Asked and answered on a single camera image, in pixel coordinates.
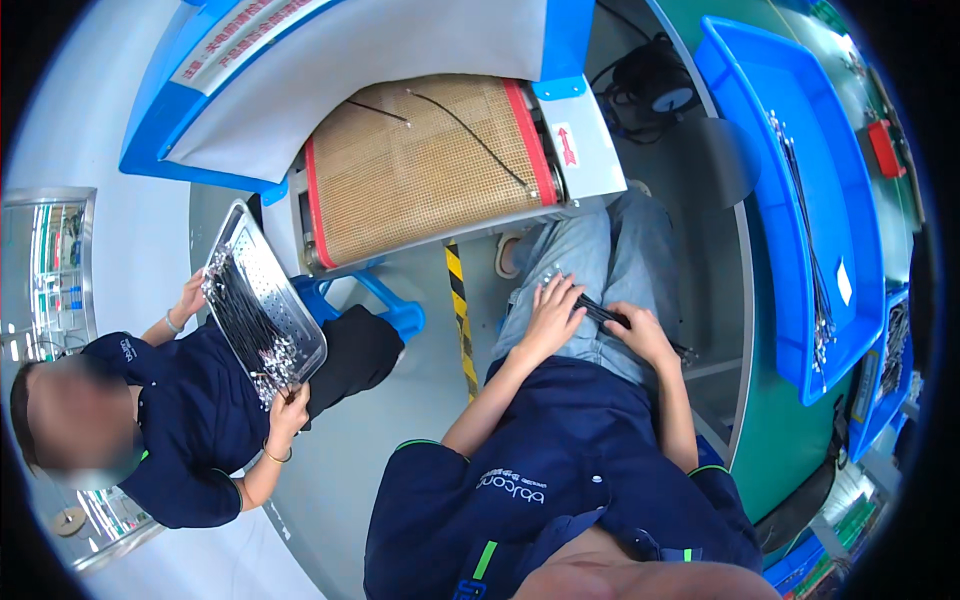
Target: woman's left hand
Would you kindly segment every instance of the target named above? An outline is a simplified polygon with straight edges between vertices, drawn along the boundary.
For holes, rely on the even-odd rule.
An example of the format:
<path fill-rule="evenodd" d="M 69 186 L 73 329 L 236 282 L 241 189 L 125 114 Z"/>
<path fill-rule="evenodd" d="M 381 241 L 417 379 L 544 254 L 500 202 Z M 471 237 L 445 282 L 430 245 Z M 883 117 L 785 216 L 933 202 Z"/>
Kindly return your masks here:
<path fill-rule="evenodd" d="M 180 296 L 177 306 L 171 310 L 171 318 L 176 316 L 178 321 L 182 320 L 183 323 L 186 323 L 187 319 L 196 315 L 197 311 L 204 307 L 206 298 L 204 298 L 204 293 L 200 289 L 203 282 L 204 268 L 201 267 L 197 270 L 197 273 L 190 277 L 189 281 L 183 284 L 183 294 Z M 183 323 L 176 323 L 176 325 L 183 326 Z"/>
<path fill-rule="evenodd" d="M 587 314 L 586 308 L 570 312 L 585 289 L 573 285 L 573 274 L 563 277 L 557 273 L 545 288 L 538 285 L 527 332 L 514 348 L 518 355 L 539 365 L 566 344 Z"/>

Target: person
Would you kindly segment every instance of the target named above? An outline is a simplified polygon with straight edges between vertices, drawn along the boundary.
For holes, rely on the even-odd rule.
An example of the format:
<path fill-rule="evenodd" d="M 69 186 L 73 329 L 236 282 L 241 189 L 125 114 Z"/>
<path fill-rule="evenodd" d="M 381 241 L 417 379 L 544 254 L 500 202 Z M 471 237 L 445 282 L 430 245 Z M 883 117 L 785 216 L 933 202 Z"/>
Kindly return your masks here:
<path fill-rule="evenodd" d="M 778 597 L 731 476 L 698 464 L 662 206 L 631 187 L 502 246 L 524 279 L 486 385 L 439 443 L 391 456 L 367 597 Z M 585 319 L 583 294 L 630 328 Z"/>
<path fill-rule="evenodd" d="M 323 323 L 320 369 L 266 412 L 212 317 L 175 339 L 205 304 L 202 282 L 198 271 L 140 338 L 111 333 L 79 355 L 21 367 L 11 416 L 31 469 L 103 468 L 142 442 L 120 488 L 162 525 L 216 527 L 262 505 L 293 455 L 294 436 L 324 409 L 379 384 L 404 347 L 386 321 L 353 306 Z M 261 450 L 242 477 L 229 476 Z"/>

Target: white shoe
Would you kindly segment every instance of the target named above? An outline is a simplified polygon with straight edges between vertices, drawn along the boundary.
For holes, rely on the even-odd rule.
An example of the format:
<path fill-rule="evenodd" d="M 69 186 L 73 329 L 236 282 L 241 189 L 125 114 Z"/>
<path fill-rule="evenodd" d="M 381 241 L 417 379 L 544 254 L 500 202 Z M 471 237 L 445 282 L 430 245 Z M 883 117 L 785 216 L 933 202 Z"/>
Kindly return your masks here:
<path fill-rule="evenodd" d="M 515 279 L 516 276 L 520 275 L 520 269 L 514 269 L 510 272 L 503 270 L 501 266 L 503 264 L 503 248 L 510 240 L 519 240 L 522 237 L 522 231 L 507 231 L 506 233 L 500 234 L 500 240 L 496 243 L 496 256 L 493 258 L 493 269 L 497 275 L 504 279 Z"/>
<path fill-rule="evenodd" d="M 641 180 L 627 180 L 627 185 L 628 185 L 629 187 L 636 187 L 636 188 L 638 188 L 641 192 L 643 192 L 644 194 L 646 194 L 646 195 L 649 196 L 650 198 L 653 198 L 653 197 L 654 197 L 654 195 L 650 193 L 650 186 L 648 186 L 646 183 L 644 183 L 644 182 L 641 181 Z"/>

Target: black pants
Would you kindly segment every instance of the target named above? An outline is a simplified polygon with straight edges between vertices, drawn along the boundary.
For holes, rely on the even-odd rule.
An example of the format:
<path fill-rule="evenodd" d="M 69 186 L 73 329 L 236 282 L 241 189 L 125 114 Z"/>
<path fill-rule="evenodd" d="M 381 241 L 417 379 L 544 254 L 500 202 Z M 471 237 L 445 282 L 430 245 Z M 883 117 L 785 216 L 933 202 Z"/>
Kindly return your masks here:
<path fill-rule="evenodd" d="M 310 421 L 345 397 L 376 387 L 394 369 L 404 346 L 389 323 L 360 304 L 321 329 L 326 361 L 310 377 Z M 301 431 L 310 431 L 310 421 Z"/>

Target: leg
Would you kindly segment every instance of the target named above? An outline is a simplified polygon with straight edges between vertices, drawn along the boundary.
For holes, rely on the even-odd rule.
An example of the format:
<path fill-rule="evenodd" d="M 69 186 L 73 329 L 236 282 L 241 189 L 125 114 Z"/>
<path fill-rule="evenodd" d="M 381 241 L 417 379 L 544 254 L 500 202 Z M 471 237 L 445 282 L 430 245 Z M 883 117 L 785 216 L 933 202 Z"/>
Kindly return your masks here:
<path fill-rule="evenodd" d="M 575 283 L 587 286 L 587 295 L 600 298 L 610 262 L 610 218 L 606 211 L 557 221 L 529 231 L 513 249 L 514 264 L 523 283 L 510 295 L 507 320 L 493 345 L 494 360 L 503 358 L 523 338 L 533 311 L 534 291 L 557 271 L 576 274 Z M 597 323 L 584 319 L 559 356 L 599 360 Z"/>
<path fill-rule="evenodd" d="M 631 187 L 611 207 L 616 239 L 604 305 L 624 300 L 648 308 L 671 340 L 680 332 L 680 297 L 673 224 L 663 206 Z M 622 342 L 603 331 L 598 339 L 605 367 L 637 383 L 654 382 L 653 370 Z"/>
<path fill-rule="evenodd" d="M 396 330 L 357 304 L 339 319 L 327 321 L 326 362 L 310 377 L 306 411 L 313 420 L 347 396 L 364 392 L 387 378 L 403 351 Z M 310 430 L 310 422 L 303 426 Z"/>

